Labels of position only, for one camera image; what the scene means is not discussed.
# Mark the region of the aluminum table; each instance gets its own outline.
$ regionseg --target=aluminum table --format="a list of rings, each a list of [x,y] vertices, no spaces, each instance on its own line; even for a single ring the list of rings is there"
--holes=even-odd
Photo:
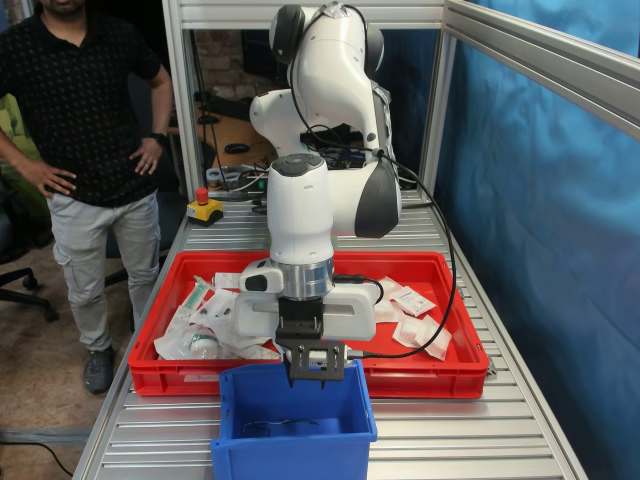
[[[403,203],[420,203],[404,192]],[[251,204],[225,204],[210,228],[183,223],[152,298],[178,252],[264,250],[266,216]],[[381,240],[339,237],[344,250],[450,252],[430,210],[402,212]],[[495,374],[478,400],[372,400],[378,441],[371,445],[369,479],[586,479],[531,373],[459,247],[457,284]],[[129,350],[136,342],[131,340]],[[209,441],[218,435],[215,396],[141,397],[126,358],[120,365],[75,480],[211,480]]]

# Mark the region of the man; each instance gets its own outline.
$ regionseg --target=man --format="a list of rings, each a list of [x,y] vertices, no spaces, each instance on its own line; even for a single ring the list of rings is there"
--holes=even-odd
[[[127,90],[133,72],[152,89],[153,134],[141,138]],[[108,390],[113,350],[104,267],[113,228],[129,274],[136,325],[158,274],[158,206],[150,175],[163,151],[171,80],[131,25],[87,12],[85,0],[42,0],[0,35],[0,97],[11,93],[44,159],[26,158],[0,131],[4,157],[47,198],[80,341],[86,388]]]

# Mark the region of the man's arm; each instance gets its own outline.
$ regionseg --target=man's arm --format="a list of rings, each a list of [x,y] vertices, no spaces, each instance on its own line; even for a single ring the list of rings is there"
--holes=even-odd
[[[153,133],[167,134],[169,118],[173,109],[173,87],[171,77],[164,67],[160,67],[158,74],[148,81],[151,86],[151,108],[153,110]],[[151,175],[158,166],[163,146],[153,138],[143,138],[140,148],[131,155],[131,159],[140,157],[136,166],[136,173]]]
[[[30,160],[2,130],[0,130],[0,157],[6,159],[12,167],[26,178],[29,183],[35,185],[40,190],[40,193],[47,198],[52,198],[53,195],[45,189],[46,186],[65,195],[69,195],[76,189],[74,185],[63,178],[76,178],[73,173],[54,168],[45,162]]]

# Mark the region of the floor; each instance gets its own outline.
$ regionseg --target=floor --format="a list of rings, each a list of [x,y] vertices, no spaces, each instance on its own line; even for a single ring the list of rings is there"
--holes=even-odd
[[[107,273],[122,268],[117,260],[107,263]],[[73,471],[82,454],[83,437],[105,395],[92,396],[83,388],[85,349],[78,341],[52,247],[34,249],[15,262],[0,265],[0,274],[25,267],[34,270],[41,284],[35,295],[49,300],[60,320],[46,323],[38,307],[0,303],[0,438],[9,438],[7,432],[18,436],[44,432],[61,463]],[[27,293],[20,281],[9,288]],[[107,299],[119,364],[131,338],[126,282],[109,287]],[[81,433],[70,440],[69,432]],[[0,446],[0,467],[2,480],[68,478],[40,447]]]

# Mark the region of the sneaker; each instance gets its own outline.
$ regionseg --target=sneaker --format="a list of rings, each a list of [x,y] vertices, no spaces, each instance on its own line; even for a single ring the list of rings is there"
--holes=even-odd
[[[93,395],[109,390],[113,382],[113,349],[89,350],[84,367],[84,386]]]

